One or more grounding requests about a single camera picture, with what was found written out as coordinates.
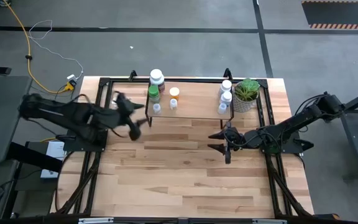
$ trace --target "small white bottle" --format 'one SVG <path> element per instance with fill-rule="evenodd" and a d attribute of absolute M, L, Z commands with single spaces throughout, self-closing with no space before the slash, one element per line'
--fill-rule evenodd
<path fill-rule="evenodd" d="M 221 87 L 219 89 L 219 97 L 225 92 L 230 91 L 231 89 L 231 82 L 229 80 L 224 80 L 221 84 Z"/>
<path fill-rule="evenodd" d="M 164 75 L 162 75 L 161 70 L 153 69 L 150 72 L 150 84 L 158 86 L 160 93 L 165 90 Z"/>
<path fill-rule="evenodd" d="M 175 110 L 178 108 L 178 101 L 176 99 L 171 99 L 169 101 L 169 107 L 171 107 L 171 110 Z"/>
<path fill-rule="evenodd" d="M 218 114 L 224 114 L 226 112 L 227 105 L 224 103 L 221 103 L 218 108 Z"/>
<path fill-rule="evenodd" d="M 155 103 L 153 105 L 154 114 L 160 114 L 161 113 L 161 106 L 159 103 Z"/>
<path fill-rule="evenodd" d="M 226 106 L 230 106 L 230 102 L 232 100 L 232 95 L 231 92 L 229 91 L 225 91 L 222 95 L 221 95 L 221 99 L 220 99 L 220 103 L 224 103 Z"/>

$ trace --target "white cable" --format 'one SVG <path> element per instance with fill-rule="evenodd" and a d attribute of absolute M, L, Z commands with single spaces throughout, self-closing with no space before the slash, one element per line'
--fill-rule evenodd
<path fill-rule="evenodd" d="M 35 26 L 37 26 L 38 24 L 43 23 L 43 22 L 50 22 L 50 28 L 49 28 L 49 30 L 48 30 L 48 31 L 44 34 L 44 36 L 42 36 L 41 38 L 32 37 L 32 35 L 31 35 L 31 30 L 32 30 Z M 61 57 L 61 58 L 64 59 L 64 60 L 72 60 L 72 61 L 75 61 L 75 62 L 81 67 L 81 73 L 80 73 L 80 75 L 79 75 L 78 77 L 75 77 L 75 78 L 78 80 L 79 78 L 81 78 L 82 74 L 84 73 L 84 68 L 82 67 L 82 65 L 81 65 L 76 59 L 63 57 L 63 56 L 60 55 L 59 53 L 52 52 L 52 51 L 49 50 L 47 47 L 42 47 L 37 41 L 35 41 L 35 40 L 42 40 L 42 39 L 44 39 L 44 38 L 47 36 L 47 34 L 48 34 L 50 31 L 52 31 L 52 22 L 53 22 L 52 20 L 48 19 L 48 20 L 46 20 L 46 21 L 40 21 L 40 22 L 36 23 L 36 24 L 35 24 L 34 26 L 32 26 L 31 29 L 29 30 L 29 38 L 30 38 L 32 41 L 34 41 L 34 43 L 36 43 L 40 48 L 49 51 L 51 54 L 58 55 L 59 57 Z"/>

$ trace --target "green plant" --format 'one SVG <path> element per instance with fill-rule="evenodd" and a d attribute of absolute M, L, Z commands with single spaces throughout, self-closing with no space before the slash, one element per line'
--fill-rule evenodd
<path fill-rule="evenodd" d="M 246 78 L 236 85 L 234 94 L 242 101 L 252 101 L 257 98 L 259 83 L 250 78 Z"/>

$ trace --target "gray floor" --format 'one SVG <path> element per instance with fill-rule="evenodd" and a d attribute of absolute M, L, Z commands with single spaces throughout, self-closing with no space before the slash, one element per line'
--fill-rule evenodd
<path fill-rule="evenodd" d="M 309 29 L 299 0 L 259 0 L 259 4 L 265 29 Z M 14 9 L 25 26 L 52 19 L 55 26 L 67 27 L 257 28 L 252 0 L 14 0 Z M 16 25 L 10 12 L 0 8 L 0 26 Z M 292 111 L 324 91 L 342 102 L 358 95 L 358 35 L 266 35 L 266 39 L 273 75 L 285 79 Z M 160 68 L 167 76 L 220 77 L 229 67 L 235 77 L 266 77 L 258 34 L 51 32 L 40 43 L 78 59 L 85 75 L 128 75 L 133 69 L 146 75 Z M 32 71 L 48 88 L 60 88 L 65 77 L 80 71 L 74 62 L 32 47 Z M 0 31 L 0 66 L 12 67 L 12 75 L 28 75 L 26 52 L 22 32 Z M 315 143 L 304 158 L 315 212 L 358 221 L 358 180 L 342 180 L 344 174 L 358 170 L 358 163 L 341 122 L 316 122 L 301 136 Z M 37 125 L 21 121 L 14 140 L 49 137 Z M 36 213 L 32 209 L 27 214 Z"/>

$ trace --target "potted plant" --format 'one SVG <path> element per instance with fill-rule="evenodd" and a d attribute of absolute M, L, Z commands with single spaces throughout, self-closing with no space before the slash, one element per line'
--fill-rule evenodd
<path fill-rule="evenodd" d="M 256 104 L 259 95 L 259 83 L 246 78 L 234 87 L 234 111 L 246 112 Z"/>

